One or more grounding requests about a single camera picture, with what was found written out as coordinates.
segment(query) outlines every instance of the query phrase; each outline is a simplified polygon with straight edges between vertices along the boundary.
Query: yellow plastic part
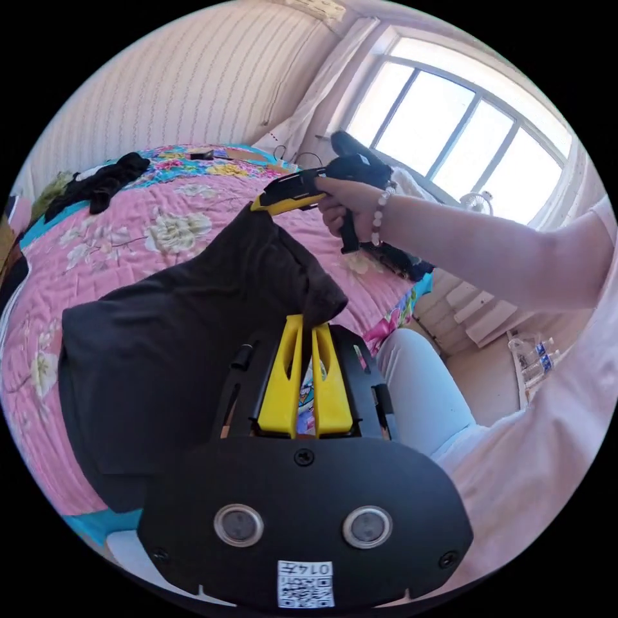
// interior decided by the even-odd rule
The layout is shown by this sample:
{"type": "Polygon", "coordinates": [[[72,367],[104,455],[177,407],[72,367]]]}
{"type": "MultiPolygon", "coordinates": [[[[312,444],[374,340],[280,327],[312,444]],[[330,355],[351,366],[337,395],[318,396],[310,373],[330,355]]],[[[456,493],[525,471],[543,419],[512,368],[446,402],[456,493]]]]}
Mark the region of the yellow plastic part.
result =
{"type": "Polygon", "coordinates": [[[315,435],[319,438],[325,434],[347,433],[352,429],[352,414],[328,324],[314,328],[311,338],[315,435]],[[320,361],[326,369],[325,379],[320,361]]]}
{"type": "Polygon", "coordinates": [[[289,198],[287,200],[278,201],[275,204],[271,204],[270,206],[262,206],[258,196],[255,202],[251,205],[251,210],[268,211],[270,215],[274,217],[278,214],[281,214],[282,212],[293,211],[296,210],[296,208],[304,208],[305,206],[311,206],[325,196],[326,193],[320,193],[319,195],[311,195],[307,198],[303,198],[302,200],[294,200],[292,198],[289,198]]]}
{"type": "Polygon", "coordinates": [[[262,431],[283,433],[290,438],[296,437],[296,417],[301,390],[302,344],[303,316],[289,315],[257,418],[257,424],[262,431]]]}

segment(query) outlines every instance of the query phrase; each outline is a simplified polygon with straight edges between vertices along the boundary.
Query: sticker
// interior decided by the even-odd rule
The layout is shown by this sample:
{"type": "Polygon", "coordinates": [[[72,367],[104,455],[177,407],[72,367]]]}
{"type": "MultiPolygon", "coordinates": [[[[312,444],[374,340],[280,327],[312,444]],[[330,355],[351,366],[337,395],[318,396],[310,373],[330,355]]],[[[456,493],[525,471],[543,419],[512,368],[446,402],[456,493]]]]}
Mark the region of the sticker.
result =
{"type": "Polygon", "coordinates": [[[277,562],[279,607],[334,607],[332,562],[277,562]]]}

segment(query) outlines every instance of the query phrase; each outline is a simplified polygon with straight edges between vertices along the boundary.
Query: white curtain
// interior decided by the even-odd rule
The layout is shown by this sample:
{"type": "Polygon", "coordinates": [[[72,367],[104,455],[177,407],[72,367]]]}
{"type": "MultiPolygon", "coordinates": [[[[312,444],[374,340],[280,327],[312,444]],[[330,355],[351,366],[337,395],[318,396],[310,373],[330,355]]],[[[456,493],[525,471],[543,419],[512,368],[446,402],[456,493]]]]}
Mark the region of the white curtain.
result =
{"type": "Polygon", "coordinates": [[[275,148],[283,145],[285,158],[292,160],[298,153],[316,107],[329,94],[343,69],[379,23],[380,20],[375,17],[357,19],[326,59],[294,114],[263,135],[253,146],[272,154],[275,148]]]}

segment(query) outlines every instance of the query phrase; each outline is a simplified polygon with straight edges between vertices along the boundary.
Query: black cable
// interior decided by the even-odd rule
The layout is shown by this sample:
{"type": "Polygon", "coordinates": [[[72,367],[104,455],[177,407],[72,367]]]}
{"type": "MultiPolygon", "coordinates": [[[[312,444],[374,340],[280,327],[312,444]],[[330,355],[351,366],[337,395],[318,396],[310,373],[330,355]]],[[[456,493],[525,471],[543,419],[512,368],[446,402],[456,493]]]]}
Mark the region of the black cable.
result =
{"type": "Polygon", "coordinates": [[[278,146],[275,147],[275,149],[272,151],[272,156],[276,159],[277,158],[277,148],[283,148],[283,154],[281,155],[281,158],[283,159],[283,157],[285,156],[285,146],[283,144],[279,144],[278,146]]]}
{"type": "Polygon", "coordinates": [[[294,163],[298,164],[298,158],[300,156],[303,156],[303,155],[313,155],[318,161],[320,161],[320,167],[324,167],[324,164],[322,163],[322,160],[315,153],[298,153],[296,155],[296,158],[294,159],[294,163]]]}

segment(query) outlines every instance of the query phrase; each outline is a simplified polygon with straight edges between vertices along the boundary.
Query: leg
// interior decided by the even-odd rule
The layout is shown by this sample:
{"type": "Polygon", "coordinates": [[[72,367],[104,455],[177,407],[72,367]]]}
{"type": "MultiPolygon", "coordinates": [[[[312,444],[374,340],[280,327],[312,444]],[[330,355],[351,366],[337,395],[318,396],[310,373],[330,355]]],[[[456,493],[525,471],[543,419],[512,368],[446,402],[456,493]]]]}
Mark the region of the leg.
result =
{"type": "Polygon", "coordinates": [[[431,456],[460,431],[476,425],[448,369],[417,332],[397,329],[376,361],[391,394],[403,444],[431,456]]]}

